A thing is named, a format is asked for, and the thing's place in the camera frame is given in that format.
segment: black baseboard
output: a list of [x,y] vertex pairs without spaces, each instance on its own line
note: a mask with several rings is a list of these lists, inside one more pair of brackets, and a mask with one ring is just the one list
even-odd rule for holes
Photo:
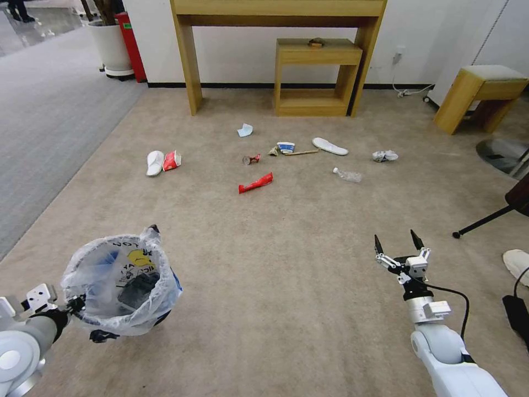
[[[149,88],[185,88],[186,83],[147,83]],[[273,89],[274,83],[202,83],[202,88]],[[282,83],[283,88],[334,88],[332,83]],[[398,84],[398,89],[423,89],[429,84]],[[364,84],[364,89],[391,90],[391,84]]]

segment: trash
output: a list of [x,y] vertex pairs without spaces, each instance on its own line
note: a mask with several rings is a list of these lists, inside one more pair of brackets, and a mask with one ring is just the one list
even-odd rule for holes
[[237,132],[241,138],[244,138],[253,132],[253,127],[250,124],[243,123],[242,128],[237,130]]
[[156,225],[88,243],[73,254],[61,280],[66,301],[86,295],[76,314],[83,327],[143,335],[171,311],[182,293],[160,246]]
[[309,47],[321,48],[325,45],[325,40],[321,37],[309,40]]
[[165,155],[164,171],[169,171],[173,168],[178,168],[182,165],[182,155],[176,151],[169,152]]
[[255,156],[255,157],[244,156],[242,158],[242,163],[244,165],[250,165],[251,163],[258,163],[260,159],[261,159],[261,154],[260,153],[257,156]]
[[304,152],[293,152],[293,153],[285,153],[285,155],[298,155],[298,154],[310,154],[310,153],[319,153],[320,150],[316,149],[315,151],[304,151]]
[[279,150],[279,148],[277,146],[274,146],[272,149],[270,149],[268,151],[268,154],[269,155],[278,156],[279,155],[278,150]]
[[377,163],[383,163],[385,161],[395,161],[398,159],[398,154],[394,151],[378,151],[373,153],[373,160]]
[[331,142],[323,138],[314,138],[312,140],[312,144],[326,152],[337,155],[346,155],[347,153],[349,153],[349,150],[341,148],[340,146],[336,146],[335,144],[332,144]]
[[156,176],[161,173],[161,165],[164,162],[164,154],[161,151],[153,151],[147,155],[147,176]]
[[268,185],[272,183],[273,180],[274,175],[272,173],[269,173],[248,186],[239,185],[239,194],[255,189],[256,187]]
[[278,142],[277,143],[277,147],[283,154],[292,153],[294,151],[294,146],[296,145],[295,143],[292,143],[292,142]]
[[338,174],[340,178],[346,180],[347,182],[356,182],[359,183],[362,180],[362,174],[351,172],[351,171],[340,171],[338,168],[334,167],[332,170],[333,174]]

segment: wooden stick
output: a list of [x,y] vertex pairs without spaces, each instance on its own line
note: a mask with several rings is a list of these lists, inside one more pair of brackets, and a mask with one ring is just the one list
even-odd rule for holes
[[285,153],[285,155],[310,154],[310,153],[318,153],[319,151],[320,151],[319,149],[316,149],[315,151]]

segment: white plastic bag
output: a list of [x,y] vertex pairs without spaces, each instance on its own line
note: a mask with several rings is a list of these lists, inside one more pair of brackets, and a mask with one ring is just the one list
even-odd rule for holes
[[[149,276],[141,278],[155,282],[154,288],[141,296],[141,301],[124,302],[125,286],[130,291],[130,283],[141,273]],[[183,291],[160,246],[156,226],[139,236],[104,237],[79,248],[64,272],[61,287],[66,301],[86,294],[85,310],[78,314],[84,327],[118,335],[147,333]]]

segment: white wall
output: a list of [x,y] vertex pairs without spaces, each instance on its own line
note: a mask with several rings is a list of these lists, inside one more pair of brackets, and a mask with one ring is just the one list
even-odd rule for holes
[[[434,83],[463,27],[461,4],[471,0],[389,0],[368,83]],[[183,82],[169,0],[124,0],[151,83]],[[356,29],[193,28],[203,83],[274,81],[276,38],[347,37]],[[406,46],[392,67],[397,45]],[[334,67],[292,67],[285,82],[334,82]]]
[[461,67],[466,65],[500,64],[529,76],[527,0],[466,0],[460,11],[467,15],[463,29],[444,62],[435,88],[428,93],[428,97],[438,105],[444,101]]
[[529,76],[529,2],[509,0],[476,59],[476,65],[504,65]]

